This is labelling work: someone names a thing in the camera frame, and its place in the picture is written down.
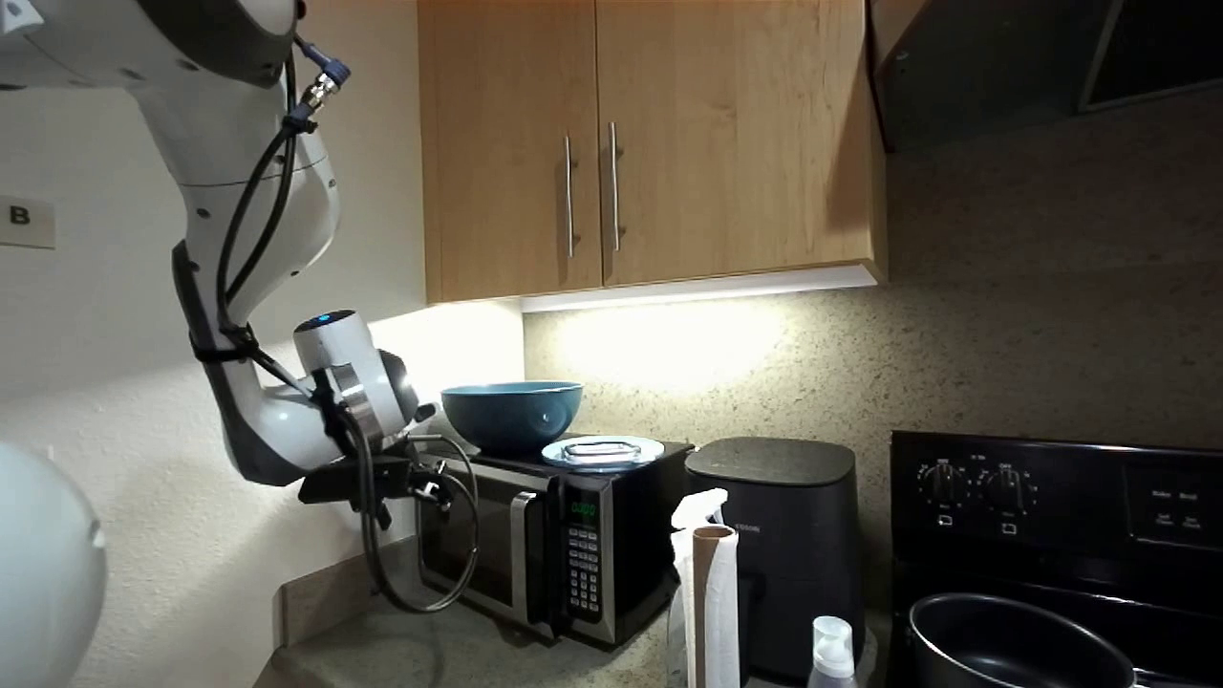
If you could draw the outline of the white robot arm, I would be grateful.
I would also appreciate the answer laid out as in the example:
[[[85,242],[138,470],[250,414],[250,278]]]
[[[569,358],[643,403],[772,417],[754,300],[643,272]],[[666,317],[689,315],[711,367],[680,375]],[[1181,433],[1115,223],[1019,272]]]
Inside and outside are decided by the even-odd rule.
[[[134,95],[183,196],[173,278],[232,470],[270,491],[345,475],[374,511],[374,459],[418,414],[401,358],[352,310],[293,330],[299,372],[251,331],[251,310],[338,231],[313,112],[348,66],[299,82],[299,17],[303,0],[2,0],[2,83]]]

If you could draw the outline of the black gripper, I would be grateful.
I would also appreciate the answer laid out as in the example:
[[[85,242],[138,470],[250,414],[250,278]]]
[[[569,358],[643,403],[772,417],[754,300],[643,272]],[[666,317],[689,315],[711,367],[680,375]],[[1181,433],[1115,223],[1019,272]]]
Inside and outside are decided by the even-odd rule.
[[[438,509],[455,503],[455,495],[443,486],[436,463],[413,445],[399,445],[367,463],[345,459],[338,468],[304,475],[299,486],[303,503],[348,501],[352,509],[360,509],[364,501],[392,496],[422,496]]]

